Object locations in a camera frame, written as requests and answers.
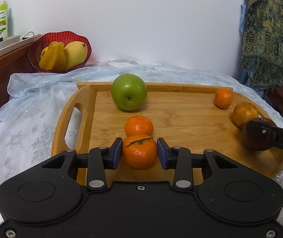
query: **tangerine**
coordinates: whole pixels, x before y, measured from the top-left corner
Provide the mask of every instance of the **tangerine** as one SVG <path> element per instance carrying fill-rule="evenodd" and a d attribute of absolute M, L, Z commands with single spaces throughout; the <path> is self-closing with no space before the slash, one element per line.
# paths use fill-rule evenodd
<path fill-rule="evenodd" d="M 219 88 L 214 97 L 214 103 L 221 109 L 228 109 L 233 102 L 233 95 L 227 88 Z"/>
<path fill-rule="evenodd" d="M 258 110 L 253 104 L 242 102 L 234 108 L 233 120 L 238 127 L 243 128 L 245 123 L 253 118 L 258 118 Z"/>
<path fill-rule="evenodd" d="M 123 141 L 122 156 L 124 161 L 133 168 L 150 168 L 157 160 L 157 144 L 146 134 L 129 136 Z"/>
<path fill-rule="evenodd" d="M 133 136 L 141 133 L 151 136 L 154 131 L 154 126 L 148 118 L 137 115 L 126 121 L 124 131 L 127 136 Z"/>

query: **blue gripper pad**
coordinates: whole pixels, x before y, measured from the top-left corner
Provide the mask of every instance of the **blue gripper pad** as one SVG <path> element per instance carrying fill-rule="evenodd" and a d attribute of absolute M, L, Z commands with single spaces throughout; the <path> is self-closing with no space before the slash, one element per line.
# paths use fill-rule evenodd
<path fill-rule="evenodd" d="M 123 139 L 120 139 L 120 142 L 118 143 L 118 145 L 116 146 L 116 148 L 114 150 L 114 157 L 113 157 L 113 167 L 114 167 L 114 169 L 117 169 L 118 165 L 120 163 L 122 145 L 123 145 Z"/>
<path fill-rule="evenodd" d="M 159 139 L 157 139 L 158 158 L 163 169 L 168 168 L 166 150 Z"/>

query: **blue cloth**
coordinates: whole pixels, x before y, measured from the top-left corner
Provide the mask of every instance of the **blue cloth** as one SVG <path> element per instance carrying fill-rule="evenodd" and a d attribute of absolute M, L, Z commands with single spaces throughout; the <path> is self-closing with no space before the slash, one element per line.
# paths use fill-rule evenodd
<path fill-rule="evenodd" d="M 245 26 L 245 22 L 246 22 L 246 13 L 247 13 L 247 8 L 246 8 L 246 4 L 245 3 L 242 3 L 241 4 L 241 9 L 242 9 L 242 12 L 241 12 L 241 18 L 240 18 L 240 31 L 241 33 L 243 33 L 244 31 L 244 26 Z M 246 70 L 244 70 L 244 72 L 242 73 L 242 77 L 241 77 L 241 83 L 249 86 L 249 81 L 248 81 L 248 75 L 247 75 L 247 72 Z"/>

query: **white tray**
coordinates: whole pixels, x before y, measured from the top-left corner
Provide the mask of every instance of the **white tray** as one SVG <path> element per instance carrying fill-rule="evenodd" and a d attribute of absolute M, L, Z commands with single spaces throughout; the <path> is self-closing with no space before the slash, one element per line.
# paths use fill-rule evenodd
<path fill-rule="evenodd" d="M 13 37 L 6 38 L 4 41 L 0 42 L 0 57 L 11 51 L 14 51 L 15 49 L 19 47 L 23 47 L 27 44 L 30 44 L 38 40 L 39 38 L 42 37 L 42 35 L 43 34 L 38 34 L 32 37 L 29 37 L 27 39 L 24 39 L 24 40 L 20 40 L 20 36 L 13 36 Z"/>

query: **dark brown oval object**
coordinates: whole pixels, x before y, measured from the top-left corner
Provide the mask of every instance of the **dark brown oval object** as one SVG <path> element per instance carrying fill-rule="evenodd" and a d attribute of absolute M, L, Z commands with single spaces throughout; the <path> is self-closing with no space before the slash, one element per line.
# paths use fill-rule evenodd
<path fill-rule="evenodd" d="M 262 122 L 272 127 L 277 127 L 277 125 L 271 119 L 264 118 L 264 117 L 253 118 L 250 121 Z M 265 140 L 262 135 L 253 135 L 253 133 L 247 133 L 246 124 L 244 125 L 242 129 L 241 139 L 242 139 L 243 145 L 250 150 L 260 151 L 260 150 L 267 150 L 272 147 L 272 145 L 270 144 L 270 141 Z"/>

